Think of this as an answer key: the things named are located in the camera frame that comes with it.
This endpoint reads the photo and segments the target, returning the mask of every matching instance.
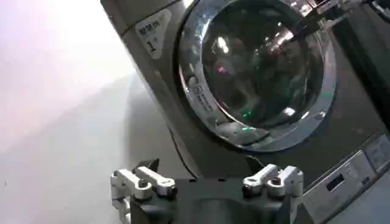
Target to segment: display screen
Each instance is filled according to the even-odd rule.
[[[332,191],[334,188],[339,186],[344,180],[345,179],[341,174],[335,177],[331,182],[327,184],[328,191]]]

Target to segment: metal screw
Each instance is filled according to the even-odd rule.
[[[280,185],[282,182],[280,181],[280,178],[274,178],[272,179],[271,183],[273,185]]]
[[[171,180],[164,180],[164,181],[162,181],[161,183],[162,184],[169,184],[171,182]]]
[[[146,187],[147,181],[146,180],[139,180],[138,181],[138,187]]]

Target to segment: washer door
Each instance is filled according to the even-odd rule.
[[[210,0],[190,13],[180,38],[186,97],[214,134],[241,149],[287,149],[325,117],[335,91],[327,37],[288,42],[306,1]]]

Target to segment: robotic arm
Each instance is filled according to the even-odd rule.
[[[269,164],[239,178],[177,179],[157,173],[158,160],[111,176],[112,203],[123,224],[293,223],[303,173]]]
[[[290,41],[305,38],[319,30],[327,30],[348,17],[353,9],[371,2],[374,0],[323,0],[316,5],[311,5],[312,11],[292,28],[294,37]],[[390,5],[389,0],[376,0],[375,2],[387,7]]]

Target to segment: washer body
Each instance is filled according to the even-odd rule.
[[[272,144],[268,148],[267,145],[258,148],[238,147],[234,141],[221,138],[217,131],[208,127],[204,117],[191,104],[186,93],[189,79],[187,83],[183,81],[180,65],[185,59],[180,51],[183,47],[190,48],[183,44],[182,40],[186,35],[185,27],[188,28],[188,21],[197,23],[191,13],[196,12],[196,17],[200,19],[207,18],[208,15],[203,14],[197,7],[201,5],[205,12],[209,12],[208,7],[215,7],[212,2],[102,0],[108,17],[131,53],[147,88],[173,131],[184,160],[194,173],[205,177],[252,175],[246,160],[246,155],[250,154],[255,155],[263,164],[300,168],[305,174],[304,186],[308,191],[317,183],[321,183],[328,174],[335,173],[340,164],[347,163],[359,150],[368,153],[366,151],[372,148],[369,145],[377,142],[377,139],[387,141],[388,132],[371,99],[338,42],[333,37],[329,39],[328,35],[325,35],[324,39],[319,36],[319,39],[324,46],[323,57],[329,59],[324,59],[328,62],[325,70],[328,68],[331,71],[330,76],[324,76],[324,79],[334,77],[334,82],[329,82],[332,83],[330,86],[334,87],[334,91],[330,91],[331,96],[328,99],[331,104],[324,107],[323,111],[319,110],[313,114],[316,115],[312,117],[314,121],[318,121],[315,127],[300,126],[297,123],[284,126],[290,129],[294,126],[301,127],[301,131],[293,131],[297,133],[297,140],[287,141],[288,147],[273,147]],[[199,24],[204,28],[201,32],[207,32],[207,26],[204,26],[204,23]],[[143,38],[143,33],[153,30],[158,35],[153,39]],[[286,142],[283,137],[273,141],[273,144],[278,145],[281,142]],[[383,164],[385,162],[380,164],[380,169],[376,167],[378,173],[383,171]],[[305,214],[299,214],[299,217],[300,223],[313,222]]]

